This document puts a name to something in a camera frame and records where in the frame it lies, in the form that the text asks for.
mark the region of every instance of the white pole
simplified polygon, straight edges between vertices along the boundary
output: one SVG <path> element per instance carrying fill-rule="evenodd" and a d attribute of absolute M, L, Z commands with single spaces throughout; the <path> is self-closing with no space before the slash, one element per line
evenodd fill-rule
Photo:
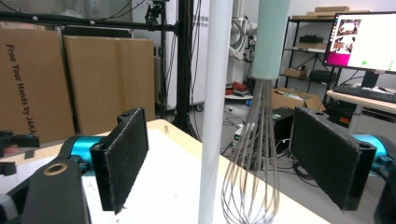
<path fill-rule="evenodd" d="M 198 223 L 213 222 L 233 0 L 210 1 Z"/>

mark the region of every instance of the black metal stand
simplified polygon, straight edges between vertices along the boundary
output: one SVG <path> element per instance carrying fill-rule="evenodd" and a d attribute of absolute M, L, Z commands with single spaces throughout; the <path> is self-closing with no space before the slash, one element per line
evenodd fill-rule
<path fill-rule="evenodd" d="M 124 28 L 149 31 L 172 31 L 175 32 L 174 25 L 153 25 L 147 23 L 125 22 L 125 21 L 106 21 L 106 20 L 90 20 L 68 16 L 47 15 L 47 14 L 29 14 L 16 12 L 0 12 L 0 21 L 20 21 L 32 24 L 43 25 L 76 25 L 86 27 L 109 27 Z"/>
<path fill-rule="evenodd" d="M 164 119 L 165 117 L 165 112 L 167 111 L 167 95 L 168 95 L 168 89 L 166 85 L 166 59 L 165 59 L 165 53 L 166 53 L 166 31 L 164 29 L 164 26 L 166 24 L 166 5 L 165 2 L 160 2 L 159 5 L 163 9 L 163 13 L 161 15 L 161 25 L 163 26 L 163 29 L 161 30 L 161 48 L 159 49 L 159 55 L 161 58 L 161 90 L 160 90 L 160 110 L 159 110 L 159 117 L 160 119 Z"/>
<path fill-rule="evenodd" d="M 190 122 L 191 43 L 193 0 L 178 1 L 177 105 L 172 123 L 181 131 L 198 138 Z"/>

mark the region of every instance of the cardboard box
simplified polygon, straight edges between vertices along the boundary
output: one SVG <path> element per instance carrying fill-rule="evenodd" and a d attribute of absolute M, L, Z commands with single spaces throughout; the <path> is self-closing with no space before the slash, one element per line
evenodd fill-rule
<path fill-rule="evenodd" d="M 287 77 L 306 77 L 307 74 L 307 70 L 297 70 L 294 68 L 287 68 L 285 69 L 285 71 L 283 72 L 283 75 L 287 76 Z"/>
<path fill-rule="evenodd" d="M 290 94 L 297 95 L 302 98 L 302 100 L 292 98 Z M 273 109 L 278 109 L 282 106 L 286 106 L 291 109 L 294 109 L 296 106 L 304 106 L 318 111 L 324 111 L 326 109 L 318 96 L 287 88 L 273 89 L 272 98 Z"/>
<path fill-rule="evenodd" d="M 316 12 L 349 11 L 349 7 L 315 7 Z"/>
<path fill-rule="evenodd" d="M 21 30 L 42 30 L 46 27 L 43 25 L 35 25 L 31 23 L 16 22 L 16 21 L 0 21 L 0 28 L 4 29 L 21 29 Z"/>
<path fill-rule="evenodd" d="M 297 44 L 297 48 L 299 49 L 326 49 L 327 43 L 305 43 L 299 42 Z"/>
<path fill-rule="evenodd" d="M 315 20 L 333 20 L 332 16 L 317 16 L 317 15 L 293 15 L 291 16 L 293 20 L 305 20 L 305 21 L 315 21 Z"/>
<path fill-rule="evenodd" d="M 145 107 L 155 118 L 151 40 L 65 36 L 78 133 L 112 131 L 117 115 Z"/>
<path fill-rule="evenodd" d="M 319 18 L 322 18 L 322 17 L 329 17 L 329 16 L 334 17 L 335 13 L 357 13 L 357 12 L 369 12 L 369 11 L 370 10 L 307 12 L 306 15 L 307 16 L 318 16 Z"/>
<path fill-rule="evenodd" d="M 0 29 L 0 130 L 41 143 L 75 135 L 59 37 Z"/>

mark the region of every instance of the monitor screen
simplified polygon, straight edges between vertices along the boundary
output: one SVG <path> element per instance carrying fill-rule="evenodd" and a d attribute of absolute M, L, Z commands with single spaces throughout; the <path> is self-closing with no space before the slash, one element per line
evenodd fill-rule
<path fill-rule="evenodd" d="M 396 73 L 396 12 L 338 13 L 324 64 Z"/>

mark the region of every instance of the white desk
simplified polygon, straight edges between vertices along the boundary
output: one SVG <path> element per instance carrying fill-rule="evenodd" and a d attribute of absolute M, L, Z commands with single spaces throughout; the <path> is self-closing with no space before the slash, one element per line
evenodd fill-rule
<path fill-rule="evenodd" d="M 338 99 L 338 100 L 343 100 L 346 102 L 350 102 L 352 104 L 356 104 L 355 112 L 353 113 L 352 120 L 350 121 L 350 124 L 348 127 L 348 133 L 351 133 L 351 134 L 353 134 L 356 131 L 356 128 L 358 127 L 358 124 L 361 120 L 361 111 L 364 106 L 383 110 L 383 111 L 386 111 L 389 113 L 396 113 L 396 104 L 367 99 L 367 98 L 363 98 L 363 97 L 359 97 L 359 96 L 347 95 L 347 94 L 334 92 L 334 91 L 327 91 L 327 95 L 329 95 L 335 99 Z"/>
<path fill-rule="evenodd" d="M 126 208 L 117 216 L 101 211 L 95 180 L 83 177 L 93 223 L 197 222 L 202 144 L 165 120 L 148 123 L 148 140 L 147 158 L 125 204 Z M 46 147 L 36 155 L 53 156 L 60 147 Z M 223 157 L 219 159 L 218 189 L 221 188 L 228 162 Z M 260 185 L 259 189 L 263 189 L 263 182 Z M 218 191 L 214 223 L 225 223 L 219 199 Z M 281 193 L 274 223 L 328 222 Z"/>

